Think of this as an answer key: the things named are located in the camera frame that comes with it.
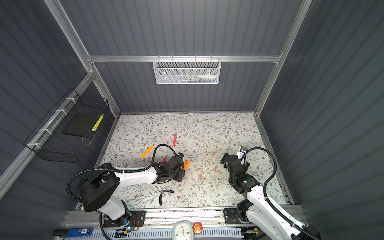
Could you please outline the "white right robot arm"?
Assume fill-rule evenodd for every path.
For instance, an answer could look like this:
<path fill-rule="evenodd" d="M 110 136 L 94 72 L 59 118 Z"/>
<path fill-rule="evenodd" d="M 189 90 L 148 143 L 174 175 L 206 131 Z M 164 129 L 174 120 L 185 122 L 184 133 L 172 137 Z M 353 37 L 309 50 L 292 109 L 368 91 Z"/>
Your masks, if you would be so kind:
<path fill-rule="evenodd" d="M 229 184 L 245 200 L 237 204 L 241 222 L 250 222 L 272 240 L 320 240 L 320 233 L 313 226 L 295 219 L 273 199 L 270 199 L 253 176 L 246 173 L 249 164 L 242 164 L 239 154 L 224 154 L 221 163 L 229 172 Z"/>

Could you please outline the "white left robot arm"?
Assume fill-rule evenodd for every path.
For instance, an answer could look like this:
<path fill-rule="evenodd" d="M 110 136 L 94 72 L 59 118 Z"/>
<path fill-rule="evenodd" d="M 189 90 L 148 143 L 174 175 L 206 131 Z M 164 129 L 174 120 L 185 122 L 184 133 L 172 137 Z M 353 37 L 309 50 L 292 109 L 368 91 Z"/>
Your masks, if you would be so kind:
<path fill-rule="evenodd" d="M 112 220 L 128 214 L 126 204 L 116 198 L 115 192 L 134 185 L 164 184 L 170 181 L 181 182 L 189 161 L 182 154 L 169 160 L 153 163 L 149 169 L 128 170 L 114 168 L 110 163 L 103 164 L 78 184 L 80 201 L 85 212 L 99 212 Z"/>

